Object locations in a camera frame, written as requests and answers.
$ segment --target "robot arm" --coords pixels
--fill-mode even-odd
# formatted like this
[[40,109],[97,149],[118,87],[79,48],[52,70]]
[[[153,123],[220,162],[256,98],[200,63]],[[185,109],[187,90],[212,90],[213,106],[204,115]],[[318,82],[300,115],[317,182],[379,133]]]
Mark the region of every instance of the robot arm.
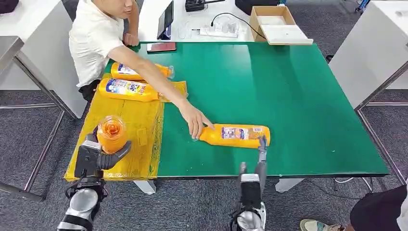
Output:
[[246,163],[240,165],[240,174],[238,177],[241,199],[237,211],[230,223],[237,224],[238,231],[264,231],[266,222],[266,208],[262,202],[262,192],[265,188],[267,177],[267,140],[264,137],[259,139],[258,164],[254,173],[247,173]]
[[96,131],[88,134],[81,144],[76,158],[74,176],[79,179],[65,190],[70,199],[63,220],[57,231],[91,231],[100,202],[107,197],[103,170],[113,168],[129,151],[131,142],[115,154],[105,154],[96,138]]

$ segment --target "shoe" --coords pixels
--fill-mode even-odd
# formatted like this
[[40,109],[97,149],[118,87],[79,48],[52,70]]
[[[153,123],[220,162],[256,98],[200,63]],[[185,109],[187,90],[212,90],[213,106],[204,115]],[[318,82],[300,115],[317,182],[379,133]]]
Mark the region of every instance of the shoe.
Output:
[[301,231],[342,231],[341,225],[326,225],[318,220],[303,219],[300,221]]

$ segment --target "bottle label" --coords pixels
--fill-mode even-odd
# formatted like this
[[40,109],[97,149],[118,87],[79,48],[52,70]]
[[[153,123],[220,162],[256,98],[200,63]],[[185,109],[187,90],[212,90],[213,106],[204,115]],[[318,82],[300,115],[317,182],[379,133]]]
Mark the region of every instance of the bottle label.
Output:
[[127,80],[112,78],[106,84],[106,91],[121,95],[143,94],[146,88],[145,83],[132,82]]
[[263,135],[262,128],[231,128],[222,127],[221,137],[223,139],[255,140]]
[[117,67],[117,72],[119,74],[124,74],[124,75],[137,75],[138,74],[135,70],[130,69],[124,64],[119,64],[119,66]]

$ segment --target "smartphone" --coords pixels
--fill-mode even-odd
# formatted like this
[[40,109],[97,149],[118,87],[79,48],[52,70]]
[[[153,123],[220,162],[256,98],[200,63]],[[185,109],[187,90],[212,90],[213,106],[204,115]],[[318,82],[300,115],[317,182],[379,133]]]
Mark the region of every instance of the smartphone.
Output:
[[175,51],[175,42],[158,42],[158,43],[148,43],[147,53],[163,52],[163,51]]

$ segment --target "green mat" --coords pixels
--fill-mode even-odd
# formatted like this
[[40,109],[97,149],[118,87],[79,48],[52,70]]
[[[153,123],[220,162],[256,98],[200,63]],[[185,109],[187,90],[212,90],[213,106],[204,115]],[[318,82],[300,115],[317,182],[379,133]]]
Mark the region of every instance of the green mat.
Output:
[[[213,123],[268,126],[268,175],[388,173],[315,44],[179,42],[174,52],[147,54],[142,44],[138,53],[174,66],[174,81],[187,81],[188,99]],[[257,156],[193,142],[178,109],[165,105],[158,177],[236,176],[243,161],[253,171]]]

